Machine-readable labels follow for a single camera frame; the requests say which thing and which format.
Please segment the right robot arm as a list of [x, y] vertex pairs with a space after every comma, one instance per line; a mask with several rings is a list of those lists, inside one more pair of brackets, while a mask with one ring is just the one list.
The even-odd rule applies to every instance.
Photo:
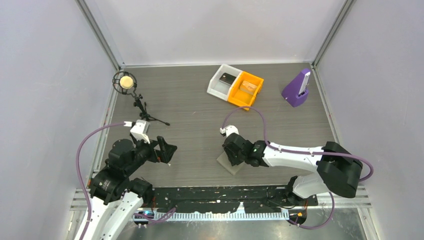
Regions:
[[326, 192], [352, 199], [356, 197], [363, 164], [338, 143], [324, 146], [293, 147], [267, 140], [250, 142], [233, 132], [222, 144], [229, 166], [288, 167], [308, 171], [290, 178], [284, 197], [290, 205], [299, 205], [312, 195]]

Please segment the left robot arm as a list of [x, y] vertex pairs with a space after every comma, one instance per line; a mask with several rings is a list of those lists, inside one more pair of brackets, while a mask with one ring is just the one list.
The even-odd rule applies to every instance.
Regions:
[[86, 220], [74, 238], [116, 240], [136, 210], [154, 199], [151, 183], [130, 176], [146, 162], [169, 163], [177, 149], [162, 136], [150, 143], [135, 138], [115, 141], [105, 167], [90, 181]]

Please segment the beige card holder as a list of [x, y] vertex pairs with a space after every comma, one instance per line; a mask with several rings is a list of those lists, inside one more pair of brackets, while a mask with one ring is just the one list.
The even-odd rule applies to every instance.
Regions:
[[233, 176], [235, 176], [246, 165], [244, 162], [238, 165], [232, 165], [225, 152], [223, 152], [216, 161]]

